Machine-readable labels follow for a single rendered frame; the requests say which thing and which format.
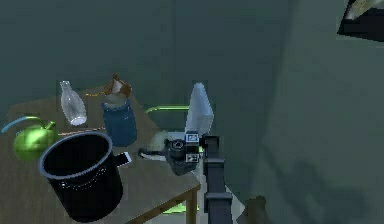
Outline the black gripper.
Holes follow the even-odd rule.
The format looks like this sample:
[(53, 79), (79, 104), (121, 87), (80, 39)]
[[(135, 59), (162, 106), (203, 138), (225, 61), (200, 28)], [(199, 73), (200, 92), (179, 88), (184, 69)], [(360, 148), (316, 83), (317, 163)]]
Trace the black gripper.
[(185, 149), (184, 140), (167, 140), (165, 150), (152, 151), (145, 148), (139, 148), (138, 155), (147, 160), (167, 161), (174, 174), (182, 176), (196, 169), (195, 162), (186, 161)]

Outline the brown wooden table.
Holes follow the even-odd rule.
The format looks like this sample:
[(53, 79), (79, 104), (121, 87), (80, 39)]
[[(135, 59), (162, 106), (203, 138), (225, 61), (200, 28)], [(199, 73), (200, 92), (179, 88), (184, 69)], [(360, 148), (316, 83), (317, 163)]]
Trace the brown wooden table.
[[(133, 161), (119, 168), (124, 195), (104, 219), (89, 224), (144, 224), (185, 201), (187, 214), (179, 224), (196, 224), (200, 183), (188, 173), (176, 176), (165, 162), (139, 158), (136, 151), (149, 144), (158, 128), (136, 99), (131, 100), (138, 138), (127, 147)], [(21, 123), (0, 136), (0, 224), (82, 224), (64, 210), (36, 161), (20, 161), (13, 152), (15, 133)]]

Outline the blue jar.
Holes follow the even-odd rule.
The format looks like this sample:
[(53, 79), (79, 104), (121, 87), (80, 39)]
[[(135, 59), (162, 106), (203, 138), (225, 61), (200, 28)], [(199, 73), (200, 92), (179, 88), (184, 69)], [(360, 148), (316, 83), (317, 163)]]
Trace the blue jar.
[(134, 111), (123, 94), (110, 94), (101, 103), (104, 126), (116, 147), (127, 147), (137, 140)]

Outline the green chair with pale back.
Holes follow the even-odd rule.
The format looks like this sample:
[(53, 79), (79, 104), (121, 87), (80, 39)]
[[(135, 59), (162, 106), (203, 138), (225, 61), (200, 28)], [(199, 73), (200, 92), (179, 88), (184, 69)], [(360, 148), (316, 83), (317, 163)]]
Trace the green chair with pale back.
[(210, 105), (205, 87), (202, 83), (196, 83), (193, 87), (188, 106), (163, 105), (146, 110), (147, 113), (155, 111), (184, 111), (187, 110), (187, 119), (183, 132), (161, 131), (151, 140), (148, 150), (165, 150), (167, 140), (181, 139), (185, 141), (186, 161), (195, 162), (198, 167), (202, 146), (200, 142), (204, 134), (210, 132), (214, 113)]

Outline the brown crumpled paper bag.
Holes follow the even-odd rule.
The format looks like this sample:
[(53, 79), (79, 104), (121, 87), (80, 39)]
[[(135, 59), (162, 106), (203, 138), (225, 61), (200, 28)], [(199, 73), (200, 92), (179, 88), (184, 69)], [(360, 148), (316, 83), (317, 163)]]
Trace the brown crumpled paper bag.
[(132, 92), (132, 87), (129, 83), (121, 80), (117, 73), (113, 73), (112, 80), (104, 86), (103, 92), (105, 95), (123, 94), (129, 97)]

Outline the clear glass bottle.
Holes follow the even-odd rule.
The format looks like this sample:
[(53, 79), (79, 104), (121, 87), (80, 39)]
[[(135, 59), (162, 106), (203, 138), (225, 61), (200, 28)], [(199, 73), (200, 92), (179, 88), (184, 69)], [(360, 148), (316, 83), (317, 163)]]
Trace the clear glass bottle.
[(80, 126), (87, 121), (86, 108), (83, 100), (72, 89), (69, 81), (61, 81), (61, 107), (72, 126)]

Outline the green round watering can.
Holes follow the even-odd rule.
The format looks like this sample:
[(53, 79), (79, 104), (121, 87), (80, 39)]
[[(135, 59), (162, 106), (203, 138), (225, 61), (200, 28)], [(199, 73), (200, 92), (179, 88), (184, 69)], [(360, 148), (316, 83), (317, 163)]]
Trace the green round watering can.
[(39, 159), (46, 149), (59, 140), (56, 123), (54, 121), (45, 123), (36, 116), (23, 116), (5, 125), (0, 133), (4, 134), (11, 127), (25, 121), (36, 121), (37, 124), (28, 126), (16, 133), (13, 151), (21, 161)]

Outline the dark framed wall picture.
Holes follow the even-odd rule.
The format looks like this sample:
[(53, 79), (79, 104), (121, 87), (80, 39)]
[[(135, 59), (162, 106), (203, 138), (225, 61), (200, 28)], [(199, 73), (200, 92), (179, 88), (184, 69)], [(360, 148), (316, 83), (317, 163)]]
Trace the dark framed wall picture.
[(337, 34), (384, 43), (384, 0), (348, 0)]

